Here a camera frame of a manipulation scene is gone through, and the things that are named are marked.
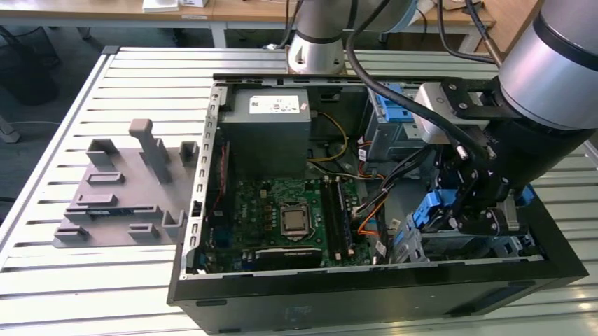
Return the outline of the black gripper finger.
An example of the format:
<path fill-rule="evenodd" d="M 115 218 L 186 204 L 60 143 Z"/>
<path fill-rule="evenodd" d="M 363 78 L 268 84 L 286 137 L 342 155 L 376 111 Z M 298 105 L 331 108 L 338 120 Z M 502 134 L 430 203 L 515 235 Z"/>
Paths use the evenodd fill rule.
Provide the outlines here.
<path fill-rule="evenodd" d="M 522 224 L 518 220 L 515 203 L 505 201 L 497 207 L 462 214 L 457 218 L 457 227 L 466 235 L 521 236 Z"/>

